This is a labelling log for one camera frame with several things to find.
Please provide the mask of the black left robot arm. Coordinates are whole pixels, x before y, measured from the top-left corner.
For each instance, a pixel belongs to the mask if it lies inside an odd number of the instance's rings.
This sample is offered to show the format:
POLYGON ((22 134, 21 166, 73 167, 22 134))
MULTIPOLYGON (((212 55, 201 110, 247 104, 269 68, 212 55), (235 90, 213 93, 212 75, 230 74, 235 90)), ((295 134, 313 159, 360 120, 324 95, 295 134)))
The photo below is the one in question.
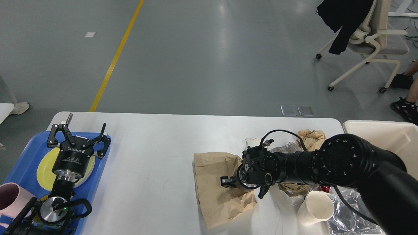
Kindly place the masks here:
POLYGON ((67 120, 30 139, 1 185, 2 235, 79 235, 92 212, 111 137, 67 120))

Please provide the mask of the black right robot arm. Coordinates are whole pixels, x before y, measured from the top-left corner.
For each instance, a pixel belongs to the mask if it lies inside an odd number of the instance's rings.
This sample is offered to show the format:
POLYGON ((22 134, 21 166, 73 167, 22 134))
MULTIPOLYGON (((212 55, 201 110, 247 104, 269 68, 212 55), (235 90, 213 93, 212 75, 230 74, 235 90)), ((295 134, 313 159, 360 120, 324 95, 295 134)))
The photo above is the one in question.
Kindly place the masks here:
POLYGON ((259 188, 262 199, 275 183, 292 182, 356 189, 372 218, 387 235, 417 234, 418 183, 395 153, 353 134, 335 135, 318 150, 272 153, 273 139, 247 147, 233 176, 221 186, 246 192, 259 188))

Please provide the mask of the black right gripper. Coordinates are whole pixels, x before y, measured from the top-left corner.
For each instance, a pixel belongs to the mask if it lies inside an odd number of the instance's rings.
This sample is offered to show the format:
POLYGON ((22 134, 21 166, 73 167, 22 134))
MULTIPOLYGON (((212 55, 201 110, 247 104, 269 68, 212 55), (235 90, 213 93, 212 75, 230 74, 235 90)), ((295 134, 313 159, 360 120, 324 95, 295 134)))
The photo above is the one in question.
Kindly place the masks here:
POLYGON ((240 176, 241 176, 242 169, 243 169, 243 165, 239 165, 239 167, 234 173, 234 177, 221 176, 220 177, 221 186, 225 188, 239 188, 240 190, 243 190, 243 191, 252 191, 252 190, 259 188, 259 186, 257 185, 254 185, 251 183, 244 183, 241 180, 240 176))

